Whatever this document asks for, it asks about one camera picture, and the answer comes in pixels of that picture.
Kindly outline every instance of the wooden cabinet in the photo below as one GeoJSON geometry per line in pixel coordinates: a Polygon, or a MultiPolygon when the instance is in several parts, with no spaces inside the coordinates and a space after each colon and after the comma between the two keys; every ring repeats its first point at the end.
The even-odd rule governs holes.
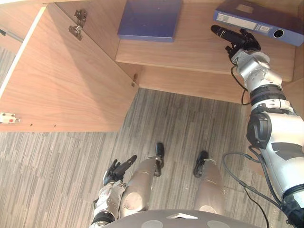
{"type": "Polygon", "coordinates": [[[2,84],[2,131],[117,131],[137,91],[132,79],[54,3],[42,7],[2,84]]]}
{"type": "MultiPolygon", "coordinates": [[[[1,124],[0,130],[117,131],[138,87],[240,103],[243,91],[229,75],[228,43],[210,31],[213,10],[221,1],[184,0],[173,43],[119,40],[126,0],[69,1],[42,8],[12,3],[21,13],[5,12],[0,5],[5,12],[0,28],[9,29],[1,23],[6,20],[5,26],[24,39],[21,44],[0,36],[0,46],[17,54],[0,89],[0,111],[21,119],[1,124]],[[81,41],[68,31],[79,9],[88,12],[81,41]]],[[[300,2],[284,0],[275,7],[295,14],[301,12],[300,2]]],[[[295,48],[255,36],[283,81],[303,81],[303,45],[295,48]]],[[[286,89],[293,92],[298,85],[290,83],[286,89]]]]}

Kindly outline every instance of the metal bracket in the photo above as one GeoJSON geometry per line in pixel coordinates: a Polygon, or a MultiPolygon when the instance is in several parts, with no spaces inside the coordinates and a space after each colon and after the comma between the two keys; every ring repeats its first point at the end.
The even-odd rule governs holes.
{"type": "Polygon", "coordinates": [[[70,33],[72,33],[79,41],[82,39],[81,30],[83,29],[86,17],[87,17],[87,11],[85,9],[76,10],[74,17],[77,18],[76,26],[70,26],[68,30],[70,33]]]}
{"type": "Polygon", "coordinates": [[[1,124],[14,124],[15,122],[20,122],[20,119],[15,117],[13,113],[0,113],[0,123],[1,124]]]}
{"type": "Polygon", "coordinates": [[[137,78],[138,78],[138,74],[134,74],[134,76],[133,76],[133,81],[132,81],[132,83],[131,83],[131,86],[132,86],[132,87],[135,87],[137,78]]]}

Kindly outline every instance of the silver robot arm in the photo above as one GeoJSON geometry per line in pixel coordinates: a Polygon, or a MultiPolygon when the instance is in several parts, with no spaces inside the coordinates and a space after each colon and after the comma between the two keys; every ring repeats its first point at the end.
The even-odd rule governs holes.
{"type": "Polygon", "coordinates": [[[232,43],[226,47],[231,62],[250,94],[251,114],[247,139],[264,158],[288,223],[304,226],[304,121],[284,95],[281,77],[269,66],[252,34],[213,25],[211,30],[232,43]]]}
{"type": "Polygon", "coordinates": [[[117,163],[115,159],[107,170],[103,178],[104,186],[98,193],[98,199],[93,202],[94,218],[89,228],[101,228],[118,219],[119,206],[126,189],[124,174],[136,159],[137,156],[133,155],[123,164],[117,163]]]}

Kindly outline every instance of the black joint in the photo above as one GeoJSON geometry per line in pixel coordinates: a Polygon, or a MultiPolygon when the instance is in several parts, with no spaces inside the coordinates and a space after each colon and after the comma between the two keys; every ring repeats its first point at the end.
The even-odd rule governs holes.
{"type": "Polygon", "coordinates": [[[228,52],[228,54],[232,51],[232,48],[231,47],[229,47],[229,46],[226,46],[225,47],[225,50],[228,52]]]}
{"type": "Polygon", "coordinates": [[[260,86],[250,93],[251,105],[255,105],[260,101],[269,100],[269,99],[286,100],[286,97],[281,87],[270,84],[260,86]]]}
{"type": "Polygon", "coordinates": [[[156,156],[161,159],[161,168],[164,167],[165,148],[162,142],[158,142],[155,147],[156,156]]]}
{"type": "Polygon", "coordinates": [[[100,211],[93,219],[92,224],[96,223],[96,222],[107,222],[107,223],[111,223],[115,221],[115,217],[112,213],[108,212],[108,211],[100,211]]]}
{"type": "Polygon", "coordinates": [[[262,112],[278,113],[278,114],[293,114],[292,112],[286,109],[267,108],[265,103],[259,104],[254,110],[251,111],[251,114],[258,114],[262,112]]]}
{"type": "Polygon", "coordinates": [[[247,126],[247,139],[254,146],[266,149],[271,136],[271,121],[267,114],[251,114],[247,126]]]}
{"type": "Polygon", "coordinates": [[[304,191],[304,184],[300,184],[288,189],[282,200],[282,211],[286,214],[288,224],[297,228],[304,227],[304,208],[294,198],[294,194],[304,191]]]}

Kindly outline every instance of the open cabinet door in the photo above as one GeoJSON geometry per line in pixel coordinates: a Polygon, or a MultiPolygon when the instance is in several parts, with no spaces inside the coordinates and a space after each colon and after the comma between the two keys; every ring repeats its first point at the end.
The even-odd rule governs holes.
{"type": "Polygon", "coordinates": [[[0,112],[20,122],[0,130],[117,131],[137,85],[83,31],[75,38],[68,31],[75,23],[57,5],[40,15],[2,85],[0,112]]]}

